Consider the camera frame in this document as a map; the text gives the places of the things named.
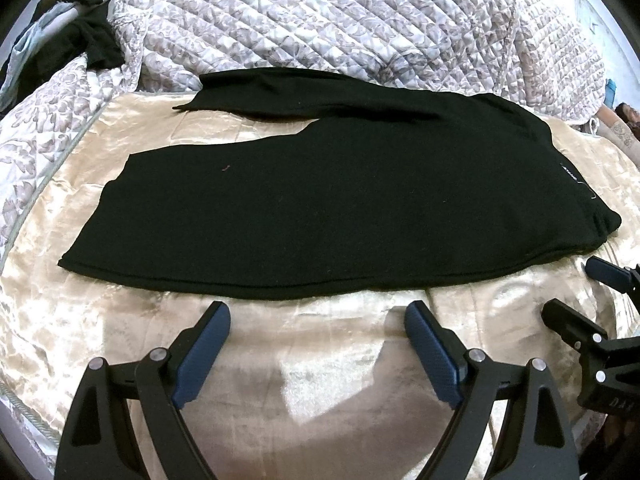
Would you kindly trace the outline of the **black pants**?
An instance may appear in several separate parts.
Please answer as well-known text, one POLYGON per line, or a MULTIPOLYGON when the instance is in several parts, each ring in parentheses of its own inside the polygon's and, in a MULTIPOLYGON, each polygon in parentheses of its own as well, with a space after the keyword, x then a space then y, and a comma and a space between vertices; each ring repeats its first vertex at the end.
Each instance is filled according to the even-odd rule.
POLYGON ((340 74, 206 74, 190 112, 288 136, 129 156, 60 266, 116 284, 242 299, 418 289, 593 252, 622 223, 549 126, 493 94, 340 74))

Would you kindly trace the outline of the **person lying on bed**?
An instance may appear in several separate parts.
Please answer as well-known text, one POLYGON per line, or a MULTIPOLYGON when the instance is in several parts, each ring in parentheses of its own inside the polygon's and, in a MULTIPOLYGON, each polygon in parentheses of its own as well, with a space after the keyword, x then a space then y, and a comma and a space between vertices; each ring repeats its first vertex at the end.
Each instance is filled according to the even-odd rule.
POLYGON ((597 118, 597 135, 612 142, 635 165, 640 166, 639 112, 623 102, 615 108, 602 105, 597 118))

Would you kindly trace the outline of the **golden satin bed sheet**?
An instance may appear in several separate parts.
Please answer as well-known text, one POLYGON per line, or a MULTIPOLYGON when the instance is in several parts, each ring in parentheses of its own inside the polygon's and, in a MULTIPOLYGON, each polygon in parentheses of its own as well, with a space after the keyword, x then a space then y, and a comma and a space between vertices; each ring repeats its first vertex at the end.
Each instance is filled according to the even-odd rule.
MULTIPOLYGON (((203 296, 90 280, 58 259, 132 153, 172 144, 244 142, 299 132, 297 122, 181 113, 180 96, 128 94, 107 105, 24 218, 1 273, 1 394, 53 460, 82 373, 94 356, 118 364, 166 346, 207 308, 203 296)), ((638 332, 631 301, 585 276, 582 257, 501 280, 298 301, 232 299, 231 333, 183 415, 221 479, 412 479, 451 413, 437 400, 404 331, 424 300, 443 326, 493 359, 544 359, 579 444, 600 416, 576 403, 573 350, 539 312, 559 298, 613 337, 638 332)))

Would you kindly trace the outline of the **beige floral quilted comforter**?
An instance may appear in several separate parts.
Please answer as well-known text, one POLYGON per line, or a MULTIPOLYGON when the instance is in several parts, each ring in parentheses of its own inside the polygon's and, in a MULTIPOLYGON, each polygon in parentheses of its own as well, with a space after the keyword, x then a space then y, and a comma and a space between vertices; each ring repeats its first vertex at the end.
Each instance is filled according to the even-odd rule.
POLYGON ((110 0, 124 62, 78 55, 1 111, 1 245, 100 110, 138 90, 190 92, 218 70, 330 70, 384 86, 491 92, 570 124, 602 104, 605 68, 552 0, 110 0))

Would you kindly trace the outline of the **black clothes pile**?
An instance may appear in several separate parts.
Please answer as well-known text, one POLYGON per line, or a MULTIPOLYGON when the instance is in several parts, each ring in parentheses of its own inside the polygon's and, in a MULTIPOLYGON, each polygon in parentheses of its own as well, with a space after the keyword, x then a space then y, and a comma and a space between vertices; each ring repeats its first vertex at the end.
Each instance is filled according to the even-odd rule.
MULTIPOLYGON (((81 54, 87 57, 87 66, 90 70, 114 68, 124 62, 122 48, 115 38, 113 26, 107 19, 110 0, 41 0, 32 14, 29 25, 35 23, 44 12, 58 2, 73 3, 77 6, 79 15, 47 41, 26 63, 18 80, 17 94, 32 92, 32 89, 49 80, 66 63, 81 54)), ((9 55, 1 69, 1 85, 6 76, 9 55)))

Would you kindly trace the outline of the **light blue garment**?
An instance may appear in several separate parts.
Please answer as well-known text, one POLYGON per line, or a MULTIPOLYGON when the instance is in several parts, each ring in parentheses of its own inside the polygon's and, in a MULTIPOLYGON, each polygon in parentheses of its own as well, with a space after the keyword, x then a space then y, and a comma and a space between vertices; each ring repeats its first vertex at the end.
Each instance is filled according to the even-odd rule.
POLYGON ((77 6, 70 2, 58 2, 32 23, 14 44, 6 66, 6 76, 1 86, 1 110, 5 112, 17 99, 18 80, 26 63, 43 45, 70 24, 79 15, 77 6))

